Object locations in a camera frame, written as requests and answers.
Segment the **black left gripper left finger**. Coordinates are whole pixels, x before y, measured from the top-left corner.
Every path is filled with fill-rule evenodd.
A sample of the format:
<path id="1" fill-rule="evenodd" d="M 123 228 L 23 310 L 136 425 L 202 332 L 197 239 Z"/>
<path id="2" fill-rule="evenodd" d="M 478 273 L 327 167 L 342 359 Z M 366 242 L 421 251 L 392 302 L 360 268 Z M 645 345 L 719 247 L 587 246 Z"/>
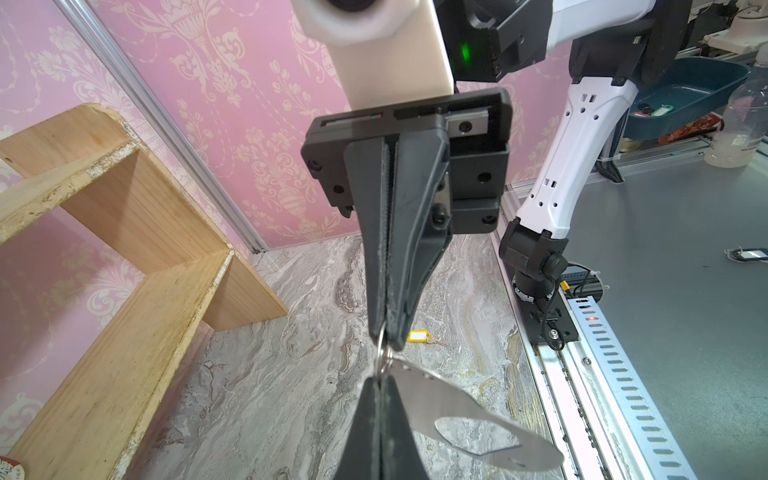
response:
<path id="1" fill-rule="evenodd" d="M 380 385 L 365 380 L 334 479 L 381 478 Z"/>

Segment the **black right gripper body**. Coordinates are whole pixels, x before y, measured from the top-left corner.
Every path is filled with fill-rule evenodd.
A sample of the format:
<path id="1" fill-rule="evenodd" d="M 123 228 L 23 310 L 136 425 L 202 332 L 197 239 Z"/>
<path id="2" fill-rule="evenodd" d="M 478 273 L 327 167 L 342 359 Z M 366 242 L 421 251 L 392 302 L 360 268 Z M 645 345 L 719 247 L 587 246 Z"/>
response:
<path id="1" fill-rule="evenodd" d="M 379 106 L 315 119 L 301 156 L 329 204 L 349 218 L 354 210 L 343 153 L 357 140 L 442 127 L 449 138 L 451 230 L 491 233 L 505 190 L 513 108 L 499 87 Z"/>

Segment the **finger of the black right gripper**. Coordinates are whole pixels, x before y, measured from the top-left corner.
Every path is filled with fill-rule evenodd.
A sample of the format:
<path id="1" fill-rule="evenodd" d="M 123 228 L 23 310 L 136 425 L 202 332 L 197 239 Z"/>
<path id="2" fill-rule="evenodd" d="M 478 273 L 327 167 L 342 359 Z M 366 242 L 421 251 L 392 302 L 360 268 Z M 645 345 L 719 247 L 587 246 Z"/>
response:
<path id="1" fill-rule="evenodd" d="M 369 333 L 378 336 L 386 324 L 391 154 L 382 137 L 357 140 L 344 163 L 363 241 Z"/>
<path id="2" fill-rule="evenodd" d="M 396 351 L 407 343 L 422 291 L 450 242 L 448 208 L 433 207 L 448 170 L 449 145 L 442 129 L 399 137 L 389 258 L 389 345 Z"/>

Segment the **silver metal keyring bottle opener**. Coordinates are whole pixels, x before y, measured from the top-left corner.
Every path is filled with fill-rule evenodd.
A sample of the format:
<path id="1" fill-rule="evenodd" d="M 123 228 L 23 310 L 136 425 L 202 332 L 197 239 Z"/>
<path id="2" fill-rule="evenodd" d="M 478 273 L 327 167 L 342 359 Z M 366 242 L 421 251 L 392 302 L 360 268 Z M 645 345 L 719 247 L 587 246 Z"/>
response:
<path id="1" fill-rule="evenodd" d="M 521 472 L 558 469 L 561 451 L 546 438 L 482 407 L 434 372 L 394 355 L 377 336 L 374 371 L 395 380 L 412 431 L 493 467 Z"/>

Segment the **key with yellow tag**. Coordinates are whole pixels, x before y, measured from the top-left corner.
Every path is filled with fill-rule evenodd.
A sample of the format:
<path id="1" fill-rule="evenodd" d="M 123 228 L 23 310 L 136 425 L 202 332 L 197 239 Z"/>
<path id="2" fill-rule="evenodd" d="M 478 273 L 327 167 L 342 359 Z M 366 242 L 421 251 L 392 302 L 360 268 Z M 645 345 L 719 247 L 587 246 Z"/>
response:
<path id="1" fill-rule="evenodd" d="M 411 330 L 408 333 L 407 342 L 411 344 L 437 344 L 439 340 L 428 330 Z"/>

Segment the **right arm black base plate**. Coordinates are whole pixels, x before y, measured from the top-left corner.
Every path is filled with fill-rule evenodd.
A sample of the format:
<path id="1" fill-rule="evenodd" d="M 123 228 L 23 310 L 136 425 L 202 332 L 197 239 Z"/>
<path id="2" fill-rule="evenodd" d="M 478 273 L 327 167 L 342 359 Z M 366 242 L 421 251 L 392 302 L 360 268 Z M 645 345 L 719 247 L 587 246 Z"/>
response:
<path id="1" fill-rule="evenodd" d="M 579 339 L 559 287 L 541 299 L 522 293 L 517 286 L 514 286 L 514 292 L 521 312 L 521 322 L 532 345 L 547 345 L 552 350 L 561 351 L 567 343 Z"/>

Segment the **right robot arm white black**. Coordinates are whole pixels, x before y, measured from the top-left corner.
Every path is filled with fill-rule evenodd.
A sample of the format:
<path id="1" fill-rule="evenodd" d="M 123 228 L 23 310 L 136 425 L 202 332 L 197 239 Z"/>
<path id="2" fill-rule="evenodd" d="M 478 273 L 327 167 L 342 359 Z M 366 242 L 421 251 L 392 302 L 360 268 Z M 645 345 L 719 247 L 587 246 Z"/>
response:
<path id="1" fill-rule="evenodd" d="M 315 119 L 301 155 L 358 220 L 371 338 L 405 346 L 425 284 L 456 234 L 499 221 L 513 107 L 500 81 L 569 43 L 554 140 L 499 249 L 544 338 L 576 201 L 641 88 L 671 66 L 687 1 L 297 1 L 350 109 Z"/>

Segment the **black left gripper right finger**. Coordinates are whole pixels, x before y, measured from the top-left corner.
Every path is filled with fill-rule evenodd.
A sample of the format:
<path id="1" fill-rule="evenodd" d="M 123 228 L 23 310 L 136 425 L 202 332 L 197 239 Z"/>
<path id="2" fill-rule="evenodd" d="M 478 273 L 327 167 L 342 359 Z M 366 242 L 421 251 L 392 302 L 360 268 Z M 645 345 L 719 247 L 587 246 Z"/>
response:
<path id="1" fill-rule="evenodd" d="M 382 479 L 429 478 L 419 456 L 397 383 L 387 375 L 381 382 L 380 462 Z"/>

